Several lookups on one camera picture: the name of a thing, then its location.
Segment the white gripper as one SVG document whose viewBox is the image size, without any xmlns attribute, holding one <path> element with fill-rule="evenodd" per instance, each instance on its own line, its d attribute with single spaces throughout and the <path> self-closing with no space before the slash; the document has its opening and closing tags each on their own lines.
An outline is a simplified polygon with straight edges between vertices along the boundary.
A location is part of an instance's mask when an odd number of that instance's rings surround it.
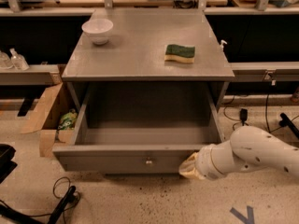
<svg viewBox="0 0 299 224">
<path fill-rule="evenodd" d="M 204 146 L 193 152 L 178 168 L 178 173 L 189 179 L 216 180 L 236 170 L 234 154 L 229 141 Z"/>
</svg>

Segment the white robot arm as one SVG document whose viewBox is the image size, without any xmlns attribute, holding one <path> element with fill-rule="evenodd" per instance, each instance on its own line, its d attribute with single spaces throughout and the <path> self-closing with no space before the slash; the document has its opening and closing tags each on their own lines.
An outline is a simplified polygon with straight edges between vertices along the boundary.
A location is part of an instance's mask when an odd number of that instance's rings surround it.
<svg viewBox="0 0 299 224">
<path fill-rule="evenodd" d="M 242 126 L 229 140 L 193 152 L 178 172 L 190 179 L 217 180 L 231 173 L 254 172 L 264 167 L 298 177 L 298 148 L 260 128 Z"/>
</svg>

